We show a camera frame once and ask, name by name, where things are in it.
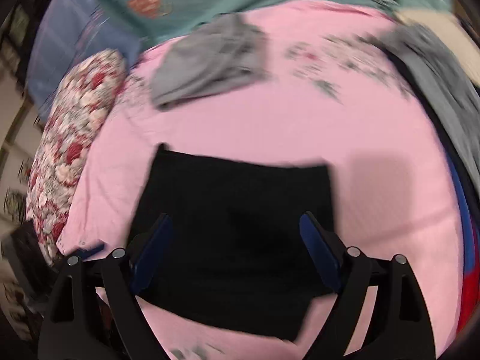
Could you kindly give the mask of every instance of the grey cloth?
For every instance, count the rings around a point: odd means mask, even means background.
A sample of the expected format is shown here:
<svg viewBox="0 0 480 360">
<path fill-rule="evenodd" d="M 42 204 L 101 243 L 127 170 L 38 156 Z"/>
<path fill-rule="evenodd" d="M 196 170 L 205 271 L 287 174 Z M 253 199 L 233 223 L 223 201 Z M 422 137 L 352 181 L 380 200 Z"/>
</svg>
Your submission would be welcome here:
<svg viewBox="0 0 480 360">
<path fill-rule="evenodd" d="M 264 76 L 265 59 L 257 27 L 238 13 L 220 15 L 172 46 L 150 82 L 152 102 L 165 109 L 248 85 Z"/>
<path fill-rule="evenodd" d="M 457 58 L 422 25 L 398 26 L 377 42 L 410 69 L 480 193 L 480 98 Z"/>
</svg>

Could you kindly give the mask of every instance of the black towel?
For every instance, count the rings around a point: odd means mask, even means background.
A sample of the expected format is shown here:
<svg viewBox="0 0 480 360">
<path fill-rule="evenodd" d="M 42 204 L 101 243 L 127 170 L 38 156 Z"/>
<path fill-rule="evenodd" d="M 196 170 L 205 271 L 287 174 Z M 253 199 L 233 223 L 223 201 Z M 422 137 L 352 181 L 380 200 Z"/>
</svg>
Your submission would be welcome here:
<svg viewBox="0 0 480 360">
<path fill-rule="evenodd" d="M 162 212 L 174 239 L 141 297 L 206 325 L 293 341 L 311 299 L 331 293 L 299 235 L 306 211 L 333 230 L 326 166 L 268 167 L 161 146 L 129 240 Z"/>
</svg>

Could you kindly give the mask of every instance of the mattress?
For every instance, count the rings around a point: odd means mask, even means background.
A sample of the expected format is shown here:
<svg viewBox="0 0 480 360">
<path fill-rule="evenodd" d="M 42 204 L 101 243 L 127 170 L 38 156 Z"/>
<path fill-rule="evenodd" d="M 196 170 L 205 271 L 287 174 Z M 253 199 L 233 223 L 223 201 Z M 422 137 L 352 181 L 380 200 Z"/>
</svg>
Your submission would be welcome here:
<svg viewBox="0 0 480 360">
<path fill-rule="evenodd" d="M 145 52 L 97 139 L 57 246 L 64 254 L 98 240 L 124 247 L 157 145 L 267 165 L 330 164 L 336 232 L 347 246 L 407 256 L 430 314 L 437 355 L 458 323 L 463 243 L 446 155 L 418 100 L 368 38 L 395 24 L 372 8 L 296 0 L 245 14 L 267 37 L 265 81 L 168 112 L 148 83 L 176 40 Z M 366 303 L 349 351 L 362 344 Z M 138 299 L 173 359 L 301 359 L 334 296 L 312 301 L 295 342 L 185 320 Z"/>
</svg>

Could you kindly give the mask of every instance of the silver bolt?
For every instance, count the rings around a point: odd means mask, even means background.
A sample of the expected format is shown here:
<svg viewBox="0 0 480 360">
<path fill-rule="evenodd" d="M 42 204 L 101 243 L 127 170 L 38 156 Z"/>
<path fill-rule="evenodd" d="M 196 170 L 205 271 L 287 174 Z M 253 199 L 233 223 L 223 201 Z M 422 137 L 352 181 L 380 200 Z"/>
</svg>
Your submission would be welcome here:
<svg viewBox="0 0 480 360">
<path fill-rule="evenodd" d="M 69 266 L 74 266 L 76 263 L 78 263 L 78 261 L 79 261 L 79 258 L 77 256 L 71 256 L 67 260 L 67 264 L 69 264 Z"/>
<path fill-rule="evenodd" d="M 121 259 L 125 255 L 125 249 L 119 247 L 112 252 L 112 256 L 114 259 Z"/>
<path fill-rule="evenodd" d="M 358 247 L 354 247 L 354 246 L 350 246 L 346 250 L 346 252 L 352 257 L 358 257 L 358 256 L 360 256 L 360 253 L 361 253 L 360 249 Z"/>
<path fill-rule="evenodd" d="M 397 263 L 402 265 L 407 263 L 407 258 L 402 254 L 397 254 L 395 256 L 395 260 L 397 260 Z"/>
</svg>

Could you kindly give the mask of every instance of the floral pillow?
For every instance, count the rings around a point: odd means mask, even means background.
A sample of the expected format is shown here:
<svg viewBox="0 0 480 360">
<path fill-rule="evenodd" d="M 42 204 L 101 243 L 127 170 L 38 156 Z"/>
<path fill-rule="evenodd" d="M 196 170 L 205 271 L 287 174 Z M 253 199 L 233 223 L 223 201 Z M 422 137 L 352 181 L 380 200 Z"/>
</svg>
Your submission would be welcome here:
<svg viewBox="0 0 480 360">
<path fill-rule="evenodd" d="M 59 257 L 55 243 L 67 222 L 88 150 L 125 74 L 122 55 L 104 50 L 75 66 L 58 86 L 32 165 L 26 207 L 49 264 Z"/>
</svg>

